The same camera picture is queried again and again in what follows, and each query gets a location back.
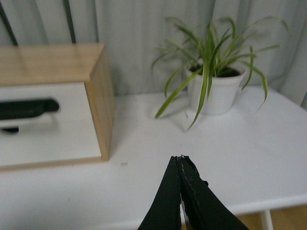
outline spider plant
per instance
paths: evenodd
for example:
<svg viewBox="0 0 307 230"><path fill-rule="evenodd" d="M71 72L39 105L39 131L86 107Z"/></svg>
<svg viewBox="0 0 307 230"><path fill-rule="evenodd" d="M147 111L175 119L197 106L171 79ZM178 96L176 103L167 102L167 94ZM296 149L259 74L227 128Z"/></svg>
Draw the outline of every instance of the spider plant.
<svg viewBox="0 0 307 230"><path fill-rule="evenodd" d="M177 57L182 60L182 65L176 69L168 78L164 93L166 100L155 115L158 118L163 111L178 97L180 92L198 75L202 75L201 95L197 112L190 127L197 120L200 111L205 102L205 98L209 97L214 77L227 77L233 72L231 65L234 63L242 63L249 69L249 76L242 87L242 90L248 85L251 80L252 73L256 72L261 77L261 84L264 89L264 101L268 95L268 82L264 73L254 66L254 59L257 54L266 50L275 49L279 45L267 46L258 50L254 50L253 46L248 44L248 41L257 34L257 30L252 30L252 27L261 24L266 20L279 21L288 30L288 26L284 20L276 17L265 17L257 20L253 24L247 26L241 32L237 32L236 24L230 17L222 17L216 21L210 21L205 28L205 36L197 35L196 31L201 28L201 25L195 28L189 28L182 20L176 17L167 17L167 21L172 21L173 25L182 32L186 39L182 44L166 39L166 47L158 47L157 50L161 55L153 62L152 69L157 61L166 57ZM229 27L219 36L216 23L226 23ZM167 91L173 79L179 75L183 69L189 69L192 73L182 81L182 83L167 96Z"/></svg>

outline gray curtain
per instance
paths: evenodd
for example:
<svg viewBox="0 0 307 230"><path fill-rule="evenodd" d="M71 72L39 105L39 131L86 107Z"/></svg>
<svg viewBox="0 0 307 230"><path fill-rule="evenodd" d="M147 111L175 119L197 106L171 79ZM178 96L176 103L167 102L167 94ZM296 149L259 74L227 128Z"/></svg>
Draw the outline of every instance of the gray curtain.
<svg viewBox="0 0 307 230"><path fill-rule="evenodd" d="M64 1L0 0L18 45L71 43ZM259 46L279 43L278 50L261 54L256 65L269 85L301 104L307 92L307 1L301 0L70 0L77 43L107 44L116 95L161 92L176 62L160 63L150 75L157 53L154 47L166 37L181 37L164 18L176 16L191 26L212 18L231 16L238 28L268 15L287 21L291 33L268 25ZM0 46L12 46L0 20ZM253 84L259 84L257 76Z"/></svg>

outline black handle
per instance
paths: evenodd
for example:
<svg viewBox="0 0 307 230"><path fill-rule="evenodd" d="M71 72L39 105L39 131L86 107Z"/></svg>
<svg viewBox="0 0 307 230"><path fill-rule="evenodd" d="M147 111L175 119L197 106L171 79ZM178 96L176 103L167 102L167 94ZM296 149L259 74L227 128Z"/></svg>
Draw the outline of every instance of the black handle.
<svg viewBox="0 0 307 230"><path fill-rule="evenodd" d="M54 99L0 102L0 120L37 117L58 109L59 104Z"/></svg>
<svg viewBox="0 0 307 230"><path fill-rule="evenodd" d="M19 127L17 126L17 127L3 128L1 130L10 134L15 134L19 132Z"/></svg>

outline white flower pot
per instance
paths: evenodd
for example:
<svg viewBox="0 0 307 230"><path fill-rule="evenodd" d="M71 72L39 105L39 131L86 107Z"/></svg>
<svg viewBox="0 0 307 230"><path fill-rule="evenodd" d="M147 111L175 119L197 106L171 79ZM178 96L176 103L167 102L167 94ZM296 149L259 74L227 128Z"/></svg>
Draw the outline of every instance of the white flower pot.
<svg viewBox="0 0 307 230"><path fill-rule="evenodd" d="M206 97L201 113L222 114L230 110L235 99L240 82L242 81L246 70L236 68L241 74L235 77L213 78L209 98ZM188 85L189 104L191 108L197 111L202 86L202 76L196 76Z"/></svg>

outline green leaf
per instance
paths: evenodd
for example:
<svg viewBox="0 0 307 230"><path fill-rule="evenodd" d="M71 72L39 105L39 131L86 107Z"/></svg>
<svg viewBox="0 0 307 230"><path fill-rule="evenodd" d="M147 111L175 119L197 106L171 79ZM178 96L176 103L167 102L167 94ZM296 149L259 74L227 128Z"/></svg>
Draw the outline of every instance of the green leaf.
<svg viewBox="0 0 307 230"><path fill-rule="evenodd" d="M204 44L202 41L198 44L198 50L200 51L200 57L205 60L205 54L206 54L206 48L204 47Z"/></svg>
<svg viewBox="0 0 307 230"><path fill-rule="evenodd" d="M249 26L247 26L242 32L244 33L246 30L248 30L249 28L251 28L252 26L255 26L259 23L262 23L263 21L266 21L266 20L273 20L273 21L280 21L281 24L284 26L284 28L286 29L287 32L290 31L289 29L289 26L287 24L287 22L285 20L282 20L278 17L275 17L275 16L267 16L267 17L264 17L264 18L260 18L259 20L255 21L254 23L250 24Z"/></svg>
<svg viewBox="0 0 307 230"><path fill-rule="evenodd" d="M246 66L250 66L249 63L246 62L246 61L240 61L240 62L245 64ZM256 68L255 66L253 66L251 69L253 71L255 71L256 73L258 73L261 77L261 84L262 84L262 87L263 87L263 90L264 90L264 101L263 102L265 102L265 100L267 99L267 96L268 96L268 80L267 80L266 76L264 75L264 73L260 69Z"/></svg>
<svg viewBox="0 0 307 230"><path fill-rule="evenodd" d="M187 29L186 27L184 26L181 26L181 25L178 25L178 24L175 24L175 26L180 30L182 31L183 33L185 33L188 37L190 37L193 41L195 41L195 43L197 44L199 42L199 39L195 36L195 34Z"/></svg>
<svg viewBox="0 0 307 230"><path fill-rule="evenodd" d="M210 60L210 65L209 65L209 75L213 74L214 72L214 62L215 62L215 56L216 56L216 53L217 51L220 49L220 47L222 46L222 44L224 43L224 41L226 41L228 38L230 37L230 34L225 36L218 44L217 46L215 47L213 53L212 53L212 56L211 56L211 60Z"/></svg>
<svg viewBox="0 0 307 230"><path fill-rule="evenodd" d="M168 89L168 86L169 84L172 82L173 78L180 72L182 71L182 69L186 66L186 63L182 66L180 66L177 70L175 70L173 72L173 74L168 78L166 84L165 84L165 87L164 87L164 95L165 97L167 97L167 89Z"/></svg>
<svg viewBox="0 0 307 230"><path fill-rule="evenodd" d="M163 103L163 105L160 107L158 112L155 115L155 118L158 118L164 110L169 106L169 104L178 96L178 94L189 84L193 78L200 72L201 70L198 69L197 71L193 72L190 76L188 76L182 83L179 85L173 93L166 99L166 101Z"/></svg>
<svg viewBox="0 0 307 230"><path fill-rule="evenodd" d="M182 51L182 53L184 55L186 55L188 58L192 59L193 61L196 61L197 62L197 59L187 51L187 49L181 47L180 45L178 45L176 42L172 41L172 40L169 40L169 39L166 39L165 40L166 42L170 43L171 45L175 46L178 50Z"/></svg>
<svg viewBox="0 0 307 230"><path fill-rule="evenodd" d="M164 58L166 55L167 55L167 53L166 53L166 54L162 54L162 55L160 55L158 58L156 58L156 59L153 61L152 66L151 66L150 75L153 74L154 66L156 65L156 63L157 63L159 60L161 60L162 58Z"/></svg>
<svg viewBox="0 0 307 230"><path fill-rule="evenodd" d="M245 48L250 47L250 45L242 45L242 46L237 46L235 45L233 47L233 49L231 50L231 53L228 54L228 56L230 55L237 55L240 51L244 50Z"/></svg>
<svg viewBox="0 0 307 230"><path fill-rule="evenodd" d="M163 59L163 58L166 58L167 56L169 56L169 58L171 58L171 57L178 57L178 58L180 58L180 59L182 59L182 60L184 60L184 61L190 60L190 58L187 57L185 54L182 54L182 53L180 52L179 49L170 49L170 48L162 48L162 47L157 47L157 48L155 48L155 49L158 50L158 51L160 51L160 52L162 52L162 53L164 53L164 54L162 54L161 56L159 56L157 59L155 59L155 60L153 61L152 67L153 67L159 60L161 60L161 59Z"/></svg>
<svg viewBox="0 0 307 230"><path fill-rule="evenodd" d="M207 41L210 44L210 53L212 53L215 49L215 41L214 41L213 33L211 31L211 26L212 26L212 23L209 23L207 27Z"/></svg>
<svg viewBox="0 0 307 230"><path fill-rule="evenodd" d="M254 31L250 34L248 34L247 36L244 36L244 33L241 32L239 33L237 36L240 37L241 40L239 40L233 47L233 52L235 53L238 53L239 50L242 48L242 47L247 47L249 45L244 45L244 43L249 40L250 38L252 38L255 34L257 33L257 31Z"/></svg>
<svg viewBox="0 0 307 230"><path fill-rule="evenodd" d="M225 51L222 54L222 59L225 59L226 56L230 56L233 53L233 49L235 47L235 44L237 42L237 40L240 38L240 36L236 36L231 42L230 44L227 46L227 48L225 49Z"/></svg>
<svg viewBox="0 0 307 230"><path fill-rule="evenodd" d="M214 24L214 22L211 23L211 26L213 28L213 34L214 34L214 38L215 38L215 43L219 43L219 34L217 32L216 26Z"/></svg>
<svg viewBox="0 0 307 230"><path fill-rule="evenodd" d="M250 46L249 50L251 53L253 53L253 47ZM254 65L254 56L250 56L250 61L248 63L248 67L249 67L249 76L248 76L248 80L245 82L244 86L242 87L242 90L244 90L244 88L248 85L251 76L252 76L252 72L253 72L253 65Z"/></svg>
<svg viewBox="0 0 307 230"><path fill-rule="evenodd" d="M272 45L272 46L267 46L267 47L264 47L264 48L261 48L261 49L257 49L255 51L255 53L259 53L259 52L262 52L262 51L266 51L266 50L270 50L270 49L276 49L278 48L279 45Z"/></svg>
<svg viewBox="0 0 307 230"><path fill-rule="evenodd" d="M185 27L187 26L180 18L177 18L177 17L169 16L169 17L166 17L165 20L167 22L174 21L174 23L180 23Z"/></svg>
<svg viewBox="0 0 307 230"><path fill-rule="evenodd" d="M212 77L211 77L211 76L208 76L208 91L207 91L207 97L210 96L211 86L212 86Z"/></svg>
<svg viewBox="0 0 307 230"><path fill-rule="evenodd" d="M197 112L195 114L195 117L194 117L194 120L192 122L192 124L188 127L188 129L190 129L193 124L195 123L195 121L197 120L200 112L201 112L201 109L203 107L203 104L205 102L205 98L206 98L206 92L207 92L207 86L208 86L208 79L210 78L208 76L208 72L205 71L207 69L207 67L205 66L206 64L204 63L203 65L203 72L202 72L202 85L201 85L201 95L200 95L200 101L199 101L199 104L198 104L198 109L197 109Z"/></svg>
<svg viewBox="0 0 307 230"><path fill-rule="evenodd" d="M225 33L223 34L223 36L221 37L221 39L223 39L223 37L227 36L228 32L229 32L230 28L228 28Z"/></svg>
<svg viewBox="0 0 307 230"><path fill-rule="evenodd" d="M251 56L256 58L256 54L255 53L233 55L230 58L226 58L225 60L223 60L223 64L225 65L224 67L227 67L227 66L229 66L232 63L235 63L240 58L246 58L246 57L251 57Z"/></svg>
<svg viewBox="0 0 307 230"><path fill-rule="evenodd" d="M222 18L219 19L219 21L229 22L231 24L232 38L234 39L235 36L236 36L236 24L235 24L234 20L231 17L222 17Z"/></svg>

